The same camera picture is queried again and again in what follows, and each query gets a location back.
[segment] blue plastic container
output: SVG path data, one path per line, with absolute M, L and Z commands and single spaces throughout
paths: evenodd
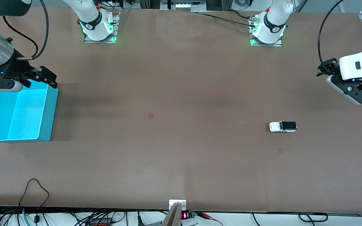
M 0 142 L 46 142 L 51 139 L 58 89 L 31 82 L 20 92 L 0 92 Z

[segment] teal cable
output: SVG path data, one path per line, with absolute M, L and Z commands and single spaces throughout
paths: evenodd
M 23 210 L 22 210 L 22 215 L 23 215 L 23 218 L 25 219 L 25 222 L 26 222 L 27 226 L 30 226 L 29 221 L 27 221 L 26 214 L 25 214 L 25 209 L 24 209 L 24 208 L 23 208 Z

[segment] white bracket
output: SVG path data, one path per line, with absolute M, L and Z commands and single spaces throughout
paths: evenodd
M 187 201 L 186 200 L 182 200 L 182 199 L 170 199 L 168 201 L 168 209 L 171 209 L 171 207 L 173 206 L 174 203 L 180 202 L 182 205 L 182 210 L 185 211 L 187 210 Z

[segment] white toy car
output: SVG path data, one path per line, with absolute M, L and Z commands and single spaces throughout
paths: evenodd
M 294 121 L 271 122 L 269 129 L 273 133 L 293 133 L 297 130 L 297 125 Z

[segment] brown table surface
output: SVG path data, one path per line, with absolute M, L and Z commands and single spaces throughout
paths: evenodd
M 116 44 L 85 44 L 70 8 L 48 12 L 31 64 L 58 75 L 52 140 L 0 143 L 0 205 L 36 177 L 47 206 L 362 213 L 362 106 L 315 76 L 325 14 L 294 13 L 283 47 L 252 47 L 246 27 L 181 10 L 133 10 Z M 41 8 L 9 21 L 43 43 Z M 361 52 L 358 15 L 332 14 L 321 41 L 325 60 Z M 297 132 L 270 133 L 279 120 Z

